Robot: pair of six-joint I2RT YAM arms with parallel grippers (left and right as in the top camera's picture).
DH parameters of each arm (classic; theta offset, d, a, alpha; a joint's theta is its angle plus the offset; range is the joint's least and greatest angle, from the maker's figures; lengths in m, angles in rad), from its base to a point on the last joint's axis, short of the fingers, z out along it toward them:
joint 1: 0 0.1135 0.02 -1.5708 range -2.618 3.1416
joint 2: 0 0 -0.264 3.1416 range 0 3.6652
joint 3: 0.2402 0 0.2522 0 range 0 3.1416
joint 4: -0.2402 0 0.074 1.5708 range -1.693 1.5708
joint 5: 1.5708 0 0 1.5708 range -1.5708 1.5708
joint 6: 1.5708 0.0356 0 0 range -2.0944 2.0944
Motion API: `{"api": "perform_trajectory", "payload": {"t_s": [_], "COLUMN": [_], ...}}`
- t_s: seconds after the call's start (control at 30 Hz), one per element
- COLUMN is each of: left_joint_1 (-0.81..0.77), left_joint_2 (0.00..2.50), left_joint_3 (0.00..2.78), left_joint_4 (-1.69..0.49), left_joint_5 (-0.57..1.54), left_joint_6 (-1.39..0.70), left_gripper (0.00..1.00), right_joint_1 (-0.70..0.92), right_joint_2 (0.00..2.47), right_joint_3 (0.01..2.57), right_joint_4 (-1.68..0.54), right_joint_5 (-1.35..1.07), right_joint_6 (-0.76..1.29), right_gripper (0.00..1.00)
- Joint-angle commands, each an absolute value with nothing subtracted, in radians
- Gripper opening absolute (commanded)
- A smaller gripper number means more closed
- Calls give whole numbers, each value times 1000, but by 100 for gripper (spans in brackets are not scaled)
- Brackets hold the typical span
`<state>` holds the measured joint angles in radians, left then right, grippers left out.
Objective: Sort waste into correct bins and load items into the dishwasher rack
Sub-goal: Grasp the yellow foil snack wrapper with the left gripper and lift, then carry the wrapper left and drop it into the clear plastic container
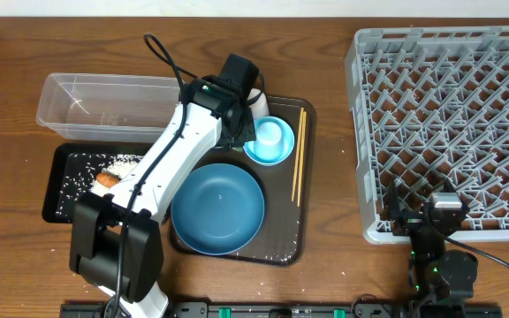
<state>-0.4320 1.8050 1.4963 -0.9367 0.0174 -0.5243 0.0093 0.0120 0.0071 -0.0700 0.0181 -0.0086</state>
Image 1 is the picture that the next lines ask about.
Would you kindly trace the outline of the white paper cup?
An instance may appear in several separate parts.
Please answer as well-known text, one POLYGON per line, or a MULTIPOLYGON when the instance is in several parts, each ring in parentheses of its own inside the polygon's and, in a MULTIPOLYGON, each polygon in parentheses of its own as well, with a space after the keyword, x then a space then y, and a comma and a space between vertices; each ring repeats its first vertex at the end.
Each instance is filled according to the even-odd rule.
POLYGON ((248 100, 253 99, 256 96, 258 96, 257 101, 250 105, 254 120, 267 117, 270 114, 266 95, 260 89, 252 88, 248 96, 248 100))

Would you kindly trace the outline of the dark blue plate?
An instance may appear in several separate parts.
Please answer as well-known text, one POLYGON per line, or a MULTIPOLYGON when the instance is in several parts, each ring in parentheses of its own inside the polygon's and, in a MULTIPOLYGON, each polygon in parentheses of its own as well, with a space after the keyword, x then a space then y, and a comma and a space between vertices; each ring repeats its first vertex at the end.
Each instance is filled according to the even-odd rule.
POLYGON ((228 163, 194 170, 171 203, 171 220, 179 238, 207 255, 230 254, 246 246, 262 227, 264 215, 258 182, 228 163))

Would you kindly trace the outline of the white rice pile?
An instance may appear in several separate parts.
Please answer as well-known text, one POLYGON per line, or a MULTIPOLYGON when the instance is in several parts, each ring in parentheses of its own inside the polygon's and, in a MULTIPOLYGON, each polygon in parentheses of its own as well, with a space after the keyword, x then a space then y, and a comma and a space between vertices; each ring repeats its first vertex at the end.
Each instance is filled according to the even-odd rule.
POLYGON ((109 172, 118 176, 120 181, 130 174, 130 172, 140 162, 141 156, 139 155, 115 155, 108 162, 100 163, 97 168, 97 174, 95 175, 93 182, 89 188, 91 193, 104 196, 110 188, 106 188, 96 182, 96 176, 101 172, 109 172))

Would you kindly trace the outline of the orange carrot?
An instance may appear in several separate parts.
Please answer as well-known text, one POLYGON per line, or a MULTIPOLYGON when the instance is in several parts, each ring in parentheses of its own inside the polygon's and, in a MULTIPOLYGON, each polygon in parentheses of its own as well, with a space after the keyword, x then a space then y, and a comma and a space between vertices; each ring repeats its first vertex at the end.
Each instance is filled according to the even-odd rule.
POLYGON ((112 188, 113 186, 117 185, 120 181, 118 176, 111 174, 109 172, 101 172, 99 173, 96 178, 96 182, 106 188, 112 188))

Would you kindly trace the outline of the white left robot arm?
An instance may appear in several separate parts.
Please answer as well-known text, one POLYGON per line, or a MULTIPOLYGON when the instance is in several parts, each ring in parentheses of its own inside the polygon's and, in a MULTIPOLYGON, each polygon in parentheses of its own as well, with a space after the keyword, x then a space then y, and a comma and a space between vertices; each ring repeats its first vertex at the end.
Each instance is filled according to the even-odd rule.
POLYGON ((160 222, 192 168, 223 142, 255 137, 252 108, 262 89, 206 76, 185 84, 171 121, 140 163, 104 196, 86 193, 72 219, 70 268, 111 297, 110 315, 162 317, 169 300, 160 222))

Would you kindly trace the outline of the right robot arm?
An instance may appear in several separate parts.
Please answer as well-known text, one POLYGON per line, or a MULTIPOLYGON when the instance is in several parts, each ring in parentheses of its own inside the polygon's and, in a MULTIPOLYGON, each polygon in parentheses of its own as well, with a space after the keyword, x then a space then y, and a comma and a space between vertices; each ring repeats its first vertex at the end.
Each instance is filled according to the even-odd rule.
POLYGON ((410 238, 410 282, 424 304, 458 302, 474 296, 478 260, 471 253, 445 247, 445 241, 461 227, 469 207, 444 182, 413 211, 401 207, 395 183, 388 187, 384 213, 393 223, 392 234, 410 238))

